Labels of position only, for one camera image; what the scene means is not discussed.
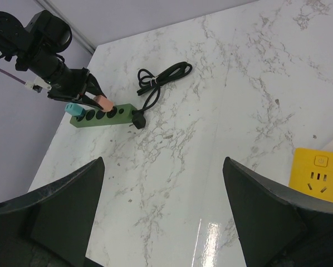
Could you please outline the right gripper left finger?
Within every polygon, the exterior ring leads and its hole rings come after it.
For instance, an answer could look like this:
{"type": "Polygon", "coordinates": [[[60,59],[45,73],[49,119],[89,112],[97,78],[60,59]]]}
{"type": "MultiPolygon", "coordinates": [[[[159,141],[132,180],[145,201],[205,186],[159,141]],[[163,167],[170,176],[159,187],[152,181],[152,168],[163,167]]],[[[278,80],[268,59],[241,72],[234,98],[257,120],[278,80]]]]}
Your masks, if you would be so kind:
{"type": "Polygon", "coordinates": [[[101,157],[0,202],[0,266],[99,266],[86,256],[104,180],[101,157]]]}

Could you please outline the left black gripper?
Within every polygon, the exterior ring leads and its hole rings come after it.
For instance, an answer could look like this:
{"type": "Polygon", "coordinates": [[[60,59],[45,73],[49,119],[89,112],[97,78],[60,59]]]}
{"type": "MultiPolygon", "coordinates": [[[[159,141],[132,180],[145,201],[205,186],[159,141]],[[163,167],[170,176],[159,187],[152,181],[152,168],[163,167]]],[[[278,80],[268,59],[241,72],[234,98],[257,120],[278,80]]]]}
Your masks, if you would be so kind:
{"type": "Polygon", "coordinates": [[[62,102],[77,102],[95,109],[102,109],[93,97],[106,95],[103,93],[97,79],[87,68],[69,69],[64,68],[49,80],[51,89],[48,98],[62,102]]]}

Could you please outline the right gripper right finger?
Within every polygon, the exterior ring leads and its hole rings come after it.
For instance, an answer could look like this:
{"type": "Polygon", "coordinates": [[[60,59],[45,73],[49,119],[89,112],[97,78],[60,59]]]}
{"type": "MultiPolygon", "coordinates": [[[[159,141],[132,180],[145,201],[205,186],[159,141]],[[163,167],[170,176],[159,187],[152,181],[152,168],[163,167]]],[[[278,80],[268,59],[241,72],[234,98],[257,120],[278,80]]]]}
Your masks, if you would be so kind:
{"type": "Polygon", "coordinates": [[[247,266],[333,266],[333,203],[226,157],[223,177],[247,266]]]}

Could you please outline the pink cube block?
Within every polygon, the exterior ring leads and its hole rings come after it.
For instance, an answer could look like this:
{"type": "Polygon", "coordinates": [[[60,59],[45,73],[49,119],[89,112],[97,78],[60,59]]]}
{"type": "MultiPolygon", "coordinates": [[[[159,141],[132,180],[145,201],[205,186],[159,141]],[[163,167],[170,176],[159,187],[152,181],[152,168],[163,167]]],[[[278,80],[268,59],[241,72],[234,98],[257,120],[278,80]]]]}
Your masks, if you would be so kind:
{"type": "Polygon", "coordinates": [[[99,106],[101,106],[101,111],[103,112],[110,112],[114,107],[113,102],[103,95],[95,96],[94,100],[99,106]]]}

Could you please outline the teal plug adapter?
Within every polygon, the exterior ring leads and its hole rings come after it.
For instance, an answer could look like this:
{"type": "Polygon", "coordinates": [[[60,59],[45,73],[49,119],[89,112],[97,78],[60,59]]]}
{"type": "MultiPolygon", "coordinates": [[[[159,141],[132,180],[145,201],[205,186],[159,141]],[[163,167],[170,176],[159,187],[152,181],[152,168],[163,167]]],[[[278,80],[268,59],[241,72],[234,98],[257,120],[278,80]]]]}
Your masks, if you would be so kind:
{"type": "Polygon", "coordinates": [[[76,103],[68,103],[65,106],[65,112],[70,114],[71,116],[83,117],[86,113],[86,110],[76,103]]]}

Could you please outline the yellow cube socket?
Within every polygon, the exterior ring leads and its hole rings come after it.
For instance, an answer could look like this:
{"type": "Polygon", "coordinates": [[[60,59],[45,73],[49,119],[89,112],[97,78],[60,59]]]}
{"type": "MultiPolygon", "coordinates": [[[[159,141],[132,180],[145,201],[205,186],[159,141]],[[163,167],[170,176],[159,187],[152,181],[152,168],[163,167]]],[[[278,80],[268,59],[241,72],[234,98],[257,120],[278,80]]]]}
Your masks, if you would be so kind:
{"type": "Polygon", "coordinates": [[[303,194],[333,202],[333,152],[297,148],[288,186],[303,194]]]}

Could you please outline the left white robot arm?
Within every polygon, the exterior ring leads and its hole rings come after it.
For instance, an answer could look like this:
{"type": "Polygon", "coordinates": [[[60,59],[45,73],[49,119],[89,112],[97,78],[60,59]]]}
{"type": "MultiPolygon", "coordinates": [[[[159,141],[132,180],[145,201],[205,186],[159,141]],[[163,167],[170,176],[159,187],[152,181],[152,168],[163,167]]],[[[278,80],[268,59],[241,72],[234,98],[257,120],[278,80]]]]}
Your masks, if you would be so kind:
{"type": "Polygon", "coordinates": [[[17,71],[30,70],[48,84],[48,98],[111,111],[113,104],[87,68],[70,69],[61,56],[72,41],[72,30],[44,10],[24,27],[13,15],[0,11],[0,58],[16,57],[17,71]]]}

